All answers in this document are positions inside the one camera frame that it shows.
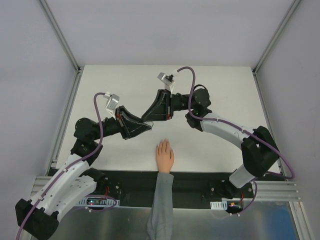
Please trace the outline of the clear nail polish bottle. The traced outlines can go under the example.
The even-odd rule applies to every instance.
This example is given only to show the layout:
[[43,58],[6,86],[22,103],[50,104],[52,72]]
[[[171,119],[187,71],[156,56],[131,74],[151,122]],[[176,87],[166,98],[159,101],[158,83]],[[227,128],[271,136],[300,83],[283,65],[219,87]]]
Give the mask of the clear nail polish bottle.
[[151,128],[153,127],[154,123],[152,121],[146,121],[145,124],[149,125]]

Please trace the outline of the grey sleeved forearm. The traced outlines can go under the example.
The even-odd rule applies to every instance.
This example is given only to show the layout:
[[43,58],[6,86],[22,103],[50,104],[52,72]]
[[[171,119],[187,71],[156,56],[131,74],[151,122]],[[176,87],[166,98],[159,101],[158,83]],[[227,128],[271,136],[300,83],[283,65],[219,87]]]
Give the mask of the grey sleeved forearm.
[[170,173],[157,174],[153,203],[147,221],[147,240],[170,240],[173,232],[173,181]]

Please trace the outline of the mannequin hand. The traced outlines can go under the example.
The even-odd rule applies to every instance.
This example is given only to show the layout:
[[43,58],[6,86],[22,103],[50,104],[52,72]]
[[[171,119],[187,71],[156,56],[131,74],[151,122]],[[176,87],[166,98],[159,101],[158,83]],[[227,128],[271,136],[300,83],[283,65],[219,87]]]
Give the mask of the mannequin hand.
[[160,173],[169,174],[174,165],[175,156],[168,139],[161,140],[155,149],[155,160]]

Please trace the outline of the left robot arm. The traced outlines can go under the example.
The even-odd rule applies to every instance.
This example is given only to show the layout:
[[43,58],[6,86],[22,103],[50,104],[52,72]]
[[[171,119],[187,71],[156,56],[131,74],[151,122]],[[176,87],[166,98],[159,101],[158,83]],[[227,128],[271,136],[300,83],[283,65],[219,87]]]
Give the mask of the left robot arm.
[[124,106],[116,108],[115,113],[111,118],[99,116],[98,121],[84,117],[76,122],[76,141],[66,162],[33,197],[22,198],[15,205],[17,239],[26,231],[38,240],[48,240],[78,202],[91,193],[105,191],[105,175],[92,167],[105,137],[121,134],[128,140],[153,127],[152,121],[129,113]]

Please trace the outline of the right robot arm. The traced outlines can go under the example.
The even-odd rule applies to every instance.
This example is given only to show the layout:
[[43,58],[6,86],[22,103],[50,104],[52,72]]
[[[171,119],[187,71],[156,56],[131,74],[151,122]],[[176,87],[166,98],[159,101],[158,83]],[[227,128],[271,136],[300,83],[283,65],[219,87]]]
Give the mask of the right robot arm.
[[232,199],[242,193],[244,185],[269,171],[280,157],[279,150],[267,128],[237,126],[212,112],[208,108],[210,105],[209,92],[201,84],[193,88],[191,95],[173,94],[167,89],[160,89],[152,105],[142,115],[142,120],[167,121],[174,112],[187,110],[185,118],[191,128],[216,135],[238,147],[242,165],[214,188],[220,197]]

